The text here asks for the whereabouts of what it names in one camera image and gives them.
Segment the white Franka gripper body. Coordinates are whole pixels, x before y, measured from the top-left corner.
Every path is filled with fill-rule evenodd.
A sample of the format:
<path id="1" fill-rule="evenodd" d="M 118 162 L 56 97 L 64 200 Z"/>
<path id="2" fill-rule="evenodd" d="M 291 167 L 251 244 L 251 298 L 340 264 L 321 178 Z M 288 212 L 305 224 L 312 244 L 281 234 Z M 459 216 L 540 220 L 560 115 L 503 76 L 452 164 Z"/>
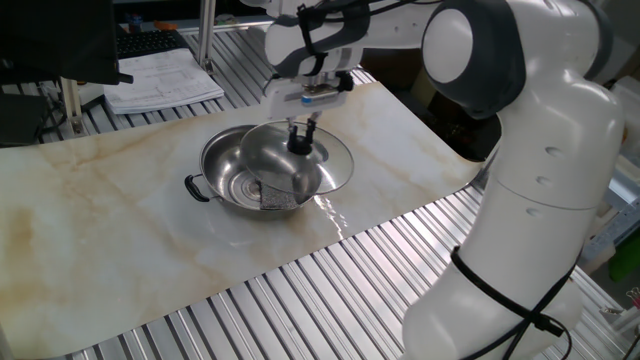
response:
<path id="1" fill-rule="evenodd" d="M 323 112 L 342 106 L 349 90 L 340 90 L 340 79 L 333 74 L 271 80 L 261 105 L 269 120 L 284 120 Z"/>

